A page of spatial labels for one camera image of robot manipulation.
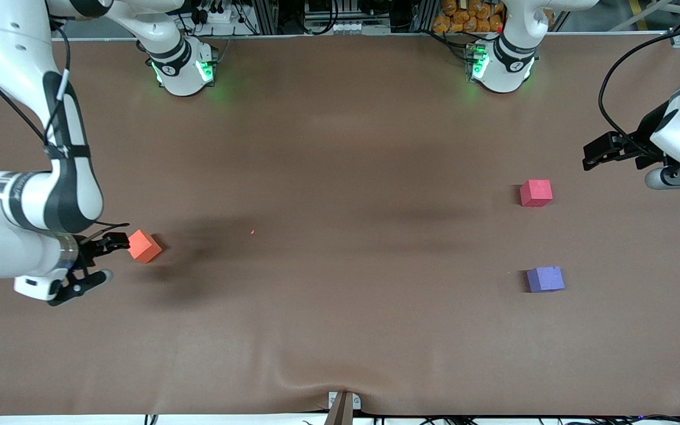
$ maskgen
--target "green led light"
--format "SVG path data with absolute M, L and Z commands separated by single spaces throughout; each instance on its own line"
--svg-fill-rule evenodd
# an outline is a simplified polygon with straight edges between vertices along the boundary
M 487 65 L 489 65 L 489 54 L 484 54 L 474 65 L 474 78 L 483 77 Z
M 527 65 L 527 73 L 524 74 L 524 80 L 529 78 L 529 76 L 531 75 L 531 66 L 532 65 L 534 65 L 534 59 L 532 59 L 531 62 L 529 62 L 529 64 Z
M 198 68 L 201 78 L 203 78 L 204 81 L 211 81 L 213 78 L 213 71 L 211 71 L 210 64 L 207 64 L 206 62 L 201 63 L 197 60 L 196 68 Z
M 159 84 L 162 84 L 162 76 L 159 75 L 159 69 L 156 68 L 154 62 L 151 62 L 151 67 L 153 68 L 153 72 L 156 73 L 156 81 L 159 81 Z

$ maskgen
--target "brown table surface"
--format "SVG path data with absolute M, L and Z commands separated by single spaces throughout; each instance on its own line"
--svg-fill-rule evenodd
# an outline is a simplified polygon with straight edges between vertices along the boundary
M 186 99 L 133 43 L 74 42 L 102 220 L 169 248 L 102 259 L 115 280 L 59 308 L 0 280 L 0 414 L 307 411 L 336 389 L 377 414 L 680 414 L 680 191 L 581 167 L 603 75 L 646 38 L 547 38 L 507 95 L 431 38 L 235 41 Z M 634 129 L 678 86 L 662 43 L 607 104 Z M 0 100 L 0 170 L 46 167 Z M 555 201 L 520 207 L 527 178 Z M 527 293 L 537 266 L 567 290 Z

